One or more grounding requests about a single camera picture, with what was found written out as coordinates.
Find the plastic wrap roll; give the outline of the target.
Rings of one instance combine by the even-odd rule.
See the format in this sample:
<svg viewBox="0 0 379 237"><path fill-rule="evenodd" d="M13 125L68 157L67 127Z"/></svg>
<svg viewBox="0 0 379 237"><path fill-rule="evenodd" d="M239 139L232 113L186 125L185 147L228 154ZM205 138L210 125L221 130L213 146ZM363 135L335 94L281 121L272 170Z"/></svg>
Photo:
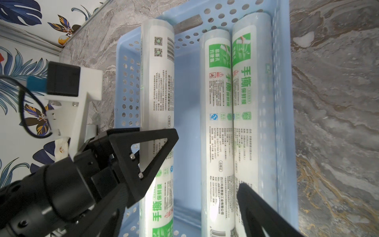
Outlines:
<svg viewBox="0 0 379 237"><path fill-rule="evenodd" d="M201 235L235 231L231 36L211 30L200 38Z"/></svg>
<svg viewBox="0 0 379 237"><path fill-rule="evenodd" d="M141 26L140 116L142 131L174 126L174 28L151 19ZM173 152L140 201L141 237L171 237L173 230Z"/></svg>
<svg viewBox="0 0 379 237"><path fill-rule="evenodd" d="M232 48L235 186L248 184L277 210L271 16L236 22Z"/></svg>

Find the light blue plastic basket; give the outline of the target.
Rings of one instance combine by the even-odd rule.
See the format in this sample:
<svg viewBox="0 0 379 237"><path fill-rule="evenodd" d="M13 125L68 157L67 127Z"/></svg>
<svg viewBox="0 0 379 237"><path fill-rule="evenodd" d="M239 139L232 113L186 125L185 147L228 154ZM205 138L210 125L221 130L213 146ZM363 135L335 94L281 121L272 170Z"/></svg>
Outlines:
<svg viewBox="0 0 379 237"><path fill-rule="evenodd" d="M200 215L200 45L203 33L212 28L231 30L235 21L247 14L263 12L271 16L273 37L273 81L271 105L262 114L272 113L274 122L262 123L259 134L263 156L259 164L262 196L284 225L269 223L277 237L298 237L299 214L296 181L295 129L290 53L288 1L188 1L165 11L175 33L175 115L179 139L174 155L174 219L176 237L201 236Z"/></svg>

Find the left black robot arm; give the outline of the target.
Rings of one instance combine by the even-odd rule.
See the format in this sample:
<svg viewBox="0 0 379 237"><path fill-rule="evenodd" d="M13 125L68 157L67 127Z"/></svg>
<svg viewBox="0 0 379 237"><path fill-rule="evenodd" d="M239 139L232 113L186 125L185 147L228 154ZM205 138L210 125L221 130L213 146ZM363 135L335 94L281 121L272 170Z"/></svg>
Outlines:
<svg viewBox="0 0 379 237"><path fill-rule="evenodd" d="M1 236L116 237L124 212L147 193L179 139L175 129L109 129L73 158L1 189Z"/></svg>

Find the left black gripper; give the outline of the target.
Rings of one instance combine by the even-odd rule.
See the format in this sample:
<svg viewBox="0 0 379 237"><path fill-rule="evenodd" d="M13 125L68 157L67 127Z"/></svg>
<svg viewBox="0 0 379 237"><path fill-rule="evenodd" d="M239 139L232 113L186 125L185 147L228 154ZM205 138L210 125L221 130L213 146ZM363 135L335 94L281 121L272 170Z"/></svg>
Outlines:
<svg viewBox="0 0 379 237"><path fill-rule="evenodd" d="M126 207L145 197L179 140L177 130L114 128L87 141L74 157L44 169L53 229L70 237L116 237Z"/></svg>

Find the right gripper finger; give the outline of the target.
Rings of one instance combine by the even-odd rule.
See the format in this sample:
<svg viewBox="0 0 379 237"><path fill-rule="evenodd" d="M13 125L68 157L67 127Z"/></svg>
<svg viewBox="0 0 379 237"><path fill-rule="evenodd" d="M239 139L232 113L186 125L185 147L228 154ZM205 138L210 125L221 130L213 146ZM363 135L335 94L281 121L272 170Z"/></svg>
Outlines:
<svg viewBox="0 0 379 237"><path fill-rule="evenodd" d="M246 183L239 185L237 200L248 237L302 236Z"/></svg>

